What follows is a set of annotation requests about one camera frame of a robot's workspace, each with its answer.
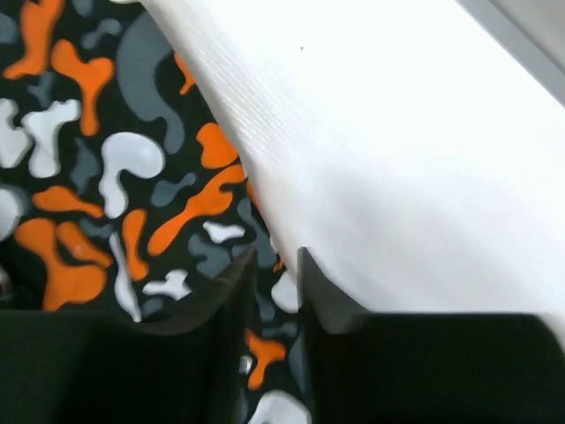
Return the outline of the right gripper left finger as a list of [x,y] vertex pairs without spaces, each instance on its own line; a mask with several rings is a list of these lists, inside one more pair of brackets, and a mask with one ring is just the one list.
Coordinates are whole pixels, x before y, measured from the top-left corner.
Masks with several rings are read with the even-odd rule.
[[237,423],[257,254],[135,323],[112,314],[1,313],[4,423]]

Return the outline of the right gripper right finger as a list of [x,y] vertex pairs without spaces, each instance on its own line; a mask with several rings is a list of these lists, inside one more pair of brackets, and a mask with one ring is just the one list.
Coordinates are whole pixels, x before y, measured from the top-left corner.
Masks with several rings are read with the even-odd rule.
[[316,423],[561,423],[564,352],[533,314],[385,314],[298,251]]

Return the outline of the camouflage orange black shorts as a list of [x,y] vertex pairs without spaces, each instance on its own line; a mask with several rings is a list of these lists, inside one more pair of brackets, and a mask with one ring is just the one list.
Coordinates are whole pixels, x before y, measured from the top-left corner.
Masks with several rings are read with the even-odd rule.
[[150,13],[2,2],[1,313],[143,322],[250,248],[237,423],[309,423],[296,287],[236,149]]

